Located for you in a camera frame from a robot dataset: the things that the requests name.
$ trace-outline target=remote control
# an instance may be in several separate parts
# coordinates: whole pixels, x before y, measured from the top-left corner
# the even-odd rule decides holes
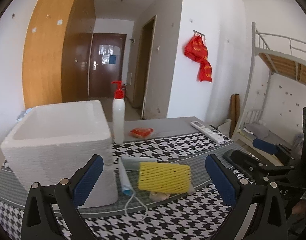
[[[205,125],[201,124],[200,122],[194,121],[191,122],[191,125],[204,133],[207,137],[209,137],[211,140],[215,141],[216,143],[221,143],[224,141],[224,139],[218,135],[216,132],[212,131],[209,128],[206,128]]]

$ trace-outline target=table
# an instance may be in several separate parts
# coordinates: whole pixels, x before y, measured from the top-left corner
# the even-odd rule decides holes
[[[162,162],[187,164],[191,166],[192,184],[196,192],[192,195],[173,195],[163,202],[153,203],[148,197],[149,192],[137,189],[138,173],[129,172],[136,195],[149,207],[148,217],[142,222],[133,222],[126,217],[123,208],[128,196],[122,194],[118,188],[117,203],[79,209],[99,239],[205,239],[223,223],[230,207],[225,206],[211,183],[204,168],[205,157],[214,153],[226,167],[232,168],[222,158],[222,154],[230,149],[248,152],[220,132],[218,134],[225,141],[221,144],[212,142],[190,125],[192,121],[201,122],[196,117],[125,122],[125,143],[122,146],[112,145],[116,172],[118,158],[123,155],[149,156]],[[155,132],[146,141],[135,139],[128,132],[136,127],[153,128]],[[244,177],[239,171],[233,171],[239,178]],[[12,239],[20,239],[27,194],[5,161],[0,170],[0,223]],[[54,210],[63,234],[70,239],[70,232],[56,206]],[[144,208],[132,201],[128,213],[138,219],[144,213]]]

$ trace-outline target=floor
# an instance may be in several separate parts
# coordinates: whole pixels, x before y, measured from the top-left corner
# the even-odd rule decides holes
[[[112,116],[112,104],[114,98],[92,98],[92,100],[99,100],[102,103],[102,107],[105,113],[106,120],[108,122],[113,121]],[[137,121],[141,120],[140,111],[132,108],[131,104],[125,99],[125,121]]]

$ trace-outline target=foam box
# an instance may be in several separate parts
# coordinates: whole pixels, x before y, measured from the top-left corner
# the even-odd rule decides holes
[[[104,170],[83,207],[104,206],[118,198],[112,137],[100,101],[38,106],[17,123],[1,144],[16,177],[29,191],[70,178],[94,155]]]

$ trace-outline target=red packet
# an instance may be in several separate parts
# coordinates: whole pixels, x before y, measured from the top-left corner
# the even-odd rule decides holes
[[[129,132],[129,135],[135,138],[145,139],[150,136],[153,131],[152,128],[135,128]]]

